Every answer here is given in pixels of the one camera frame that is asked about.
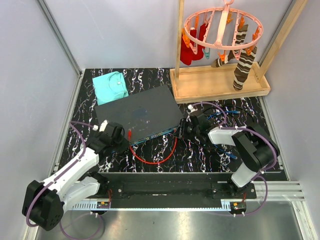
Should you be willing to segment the brown striped sock long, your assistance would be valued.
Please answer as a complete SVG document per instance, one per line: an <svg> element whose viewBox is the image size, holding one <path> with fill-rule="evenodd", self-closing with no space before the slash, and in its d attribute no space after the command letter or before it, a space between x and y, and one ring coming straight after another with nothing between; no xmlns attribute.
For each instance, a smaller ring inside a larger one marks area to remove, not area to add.
<svg viewBox="0 0 320 240"><path fill-rule="evenodd" d="M240 57L234 70L233 88L236 91L243 89L244 83L248 78L253 62L255 61L257 47L255 46L250 54L245 49L240 51Z"/></svg>

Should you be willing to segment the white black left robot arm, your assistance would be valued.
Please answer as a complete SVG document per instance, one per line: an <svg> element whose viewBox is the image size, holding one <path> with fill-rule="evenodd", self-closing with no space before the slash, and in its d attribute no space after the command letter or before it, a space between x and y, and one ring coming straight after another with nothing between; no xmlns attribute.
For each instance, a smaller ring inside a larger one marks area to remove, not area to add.
<svg viewBox="0 0 320 240"><path fill-rule="evenodd" d="M95 135L85 140L74 158L48 178L28 184L22 214L28 227L52 230L63 215L80 201L109 193L108 179L93 169L106 157L125 152L129 141L121 124L103 121L94 125Z"/></svg>

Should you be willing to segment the folded teal cloth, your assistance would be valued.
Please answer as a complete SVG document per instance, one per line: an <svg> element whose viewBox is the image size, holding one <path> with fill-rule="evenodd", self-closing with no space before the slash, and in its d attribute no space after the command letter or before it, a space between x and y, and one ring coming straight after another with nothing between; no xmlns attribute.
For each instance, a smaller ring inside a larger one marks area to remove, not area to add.
<svg viewBox="0 0 320 240"><path fill-rule="evenodd" d="M103 105L129 96L122 73L110 72L92 79L97 105Z"/></svg>

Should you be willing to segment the red sock right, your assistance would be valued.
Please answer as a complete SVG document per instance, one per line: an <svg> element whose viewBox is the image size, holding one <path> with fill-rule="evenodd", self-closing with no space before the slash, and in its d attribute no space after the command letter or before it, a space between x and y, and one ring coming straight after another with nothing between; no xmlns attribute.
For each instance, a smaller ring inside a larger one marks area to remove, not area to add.
<svg viewBox="0 0 320 240"><path fill-rule="evenodd" d="M207 24L203 23L199 29L198 40L200 41L204 40L204 35L206 31L207 31ZM203 49L204 49L204 46L197 44L197 54L192 55L193 61L201 60L204 57Z"/></svg>

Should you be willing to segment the dark grey network switch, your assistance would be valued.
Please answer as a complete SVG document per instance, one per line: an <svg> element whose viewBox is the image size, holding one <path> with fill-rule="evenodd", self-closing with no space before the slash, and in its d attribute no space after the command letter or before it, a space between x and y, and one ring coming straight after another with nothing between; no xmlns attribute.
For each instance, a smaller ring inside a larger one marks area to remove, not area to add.
<svg viewBox="0 0 320 240"><path fill-rule="evenodd" d="M123 126L125 138L137 145L167 134L183 118L176 100L165 84L95 107L98 122L104 120Z"/></svg>

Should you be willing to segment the pink round clip hanger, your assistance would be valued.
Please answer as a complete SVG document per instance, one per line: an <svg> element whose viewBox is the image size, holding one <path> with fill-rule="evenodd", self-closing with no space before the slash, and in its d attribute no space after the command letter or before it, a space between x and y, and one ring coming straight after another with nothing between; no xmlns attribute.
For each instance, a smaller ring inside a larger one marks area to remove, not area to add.
<svg viewBox="0 0 320 240"><path fill-rule="evenodd" d="M206 8L204 10L200 10L191 14L182 25L181 33L182 30L184 30L184 42L188 47L192 49L194 54L197 54L197 44L199 44L201 46L204 46L205 48L223 50L222 54L218 54L222 61L225 60L226 53L228 51L232 51L235 59L239 60L241 50L245 49L246 53L249 55L253 48L256 47L264 33L264 27L262 23L252 14L240 9L231 8L231 5L234 3L232 0L225 0L223 3L223 7ZM214 41L214 43L208 43L207 36L209 34L209 30L213 22L214 15L217 12L221 13L221 17L217 27L216 40ZM204 34L203 41L200 41L197 37L191 35L191 28L194 27L196 29L198 27L200 15L203 15L203 23L207 24L206 33ZM237 44L237 34L239 33L238 27L244 26L246 23L246 19L249 19L256 24L256 30L252 34L252 40L250 42ZM223 38L225 30L227 25L230 23L235 23L232 42L230 45L224 45Z"/></svg>

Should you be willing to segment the red sock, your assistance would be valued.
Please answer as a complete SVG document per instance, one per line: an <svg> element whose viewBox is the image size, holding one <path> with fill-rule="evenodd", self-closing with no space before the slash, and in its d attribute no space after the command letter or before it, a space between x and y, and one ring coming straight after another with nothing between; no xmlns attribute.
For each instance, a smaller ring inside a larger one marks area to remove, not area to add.
<svg viewBox="0 0 320 240"><path fill-rule="evenodd" d="M198 40L200 41L204 40L204 35L206 31L207 31L207 24L203 23L199 29ZM193 61L201 60L204 57L203 49L204 49L204 46L197 44L197 54L192 55Z"/></svg>
<svg viewBox="0 0 320 240"><path fill-rule="evenodd" d="M180 61L189 66L192 64L192 61L196 60L196 55L190 47L188 47L184 41L185 31L182 30L181 33L181 46L180 46Z"/></svg>

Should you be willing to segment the wooden rack with tray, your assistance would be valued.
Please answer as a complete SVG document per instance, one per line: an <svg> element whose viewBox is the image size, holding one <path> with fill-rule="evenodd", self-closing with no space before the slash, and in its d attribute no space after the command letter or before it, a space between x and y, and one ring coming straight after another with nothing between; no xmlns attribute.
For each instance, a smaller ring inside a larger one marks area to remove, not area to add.
<svg viewBox="0 0 320 240"><path fill-rule="evenodd" d="M170 69L170 81L173 95L178 104L228 100L237 98L263 97L270 93L271 87L265 77L272 61L278 54L291 29L307 4L306 0L293 0L259 62L253 62L242 90L232 86L236 64L226 64L214 68L211 66L180 67L181 29L184 1L178 4L177 51L175 68Z"/></svg>

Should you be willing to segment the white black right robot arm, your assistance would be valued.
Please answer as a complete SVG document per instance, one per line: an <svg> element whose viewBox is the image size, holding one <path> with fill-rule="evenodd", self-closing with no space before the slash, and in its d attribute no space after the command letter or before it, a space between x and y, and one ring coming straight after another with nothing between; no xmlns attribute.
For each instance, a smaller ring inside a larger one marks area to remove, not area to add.
<svg viewBox="0 0 320 240"><path fill-rule="evenodd" d="M214 127L204 114L192 113L180 120L177 136L180 139L194 140L208 150L219 145L237 149L241 164L222 189L235 199L244 194L253 180L272 168L280 155L278 145L258 123L242 127Z"/></svg>

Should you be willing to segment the red sock left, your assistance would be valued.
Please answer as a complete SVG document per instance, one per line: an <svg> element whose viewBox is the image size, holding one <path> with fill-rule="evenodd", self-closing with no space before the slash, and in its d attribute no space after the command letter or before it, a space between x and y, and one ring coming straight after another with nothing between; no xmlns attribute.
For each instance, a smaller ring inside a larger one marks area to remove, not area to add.
<svg viewBox="0 0 320 240"><path fill-rule="evenodd" d="M192 64L192 61L196 60L196 55L190 47L188 47L184 41L185 31L182 30L181 33L181 46L180 46L180 61L189 66Z"/></svg>

